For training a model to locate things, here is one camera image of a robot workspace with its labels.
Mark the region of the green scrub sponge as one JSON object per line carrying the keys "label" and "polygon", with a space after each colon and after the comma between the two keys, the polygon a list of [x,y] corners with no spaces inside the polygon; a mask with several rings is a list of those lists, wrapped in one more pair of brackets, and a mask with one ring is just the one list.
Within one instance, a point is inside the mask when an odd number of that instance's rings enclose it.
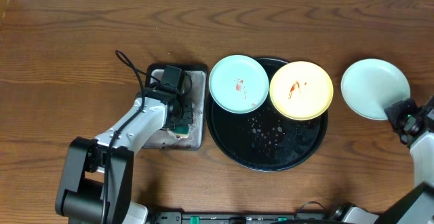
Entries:
{"label": "green scrub sponge", "polygon": [[176,126],[173,130],[173,132],[180,137],[186,137],[189,135],[189,126]]}

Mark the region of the yellow plate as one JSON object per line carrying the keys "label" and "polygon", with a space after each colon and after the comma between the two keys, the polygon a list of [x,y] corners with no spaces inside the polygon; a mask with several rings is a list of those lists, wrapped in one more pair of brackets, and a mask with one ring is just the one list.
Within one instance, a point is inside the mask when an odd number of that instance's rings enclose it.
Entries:
{"label": "yellow plate", "polygon": [[296,61],[282,66],[273,75],[269,96],[282,115],[306,121],[323,114],[331,105],[333,83],[319,65]]}

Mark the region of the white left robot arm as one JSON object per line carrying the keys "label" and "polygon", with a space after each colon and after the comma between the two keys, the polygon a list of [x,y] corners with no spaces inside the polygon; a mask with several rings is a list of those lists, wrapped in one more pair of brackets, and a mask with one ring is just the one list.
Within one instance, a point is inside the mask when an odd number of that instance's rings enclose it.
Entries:
{"label": "white left robot arm", "polygon": [[146,208],[131,203],[134,158],[158,130],[191,124],[192,102],[175,91],[145,88],[132,108],[93,139],[68,147],[55,202],[57,214],[78,223],[145,221]]}

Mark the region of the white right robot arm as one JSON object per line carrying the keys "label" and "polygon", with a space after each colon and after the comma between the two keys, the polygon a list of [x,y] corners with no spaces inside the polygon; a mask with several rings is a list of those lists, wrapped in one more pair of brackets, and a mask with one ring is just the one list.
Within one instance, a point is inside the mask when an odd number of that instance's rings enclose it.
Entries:
{"label": "white right robot arm", "polygon": [[335,212],[341,223],[433,222],[433,98],[417,107],[411,98],[399,101],[384,112],[400,142],[408,147],[414,166],[414,188],[382,214],[346,205]]}

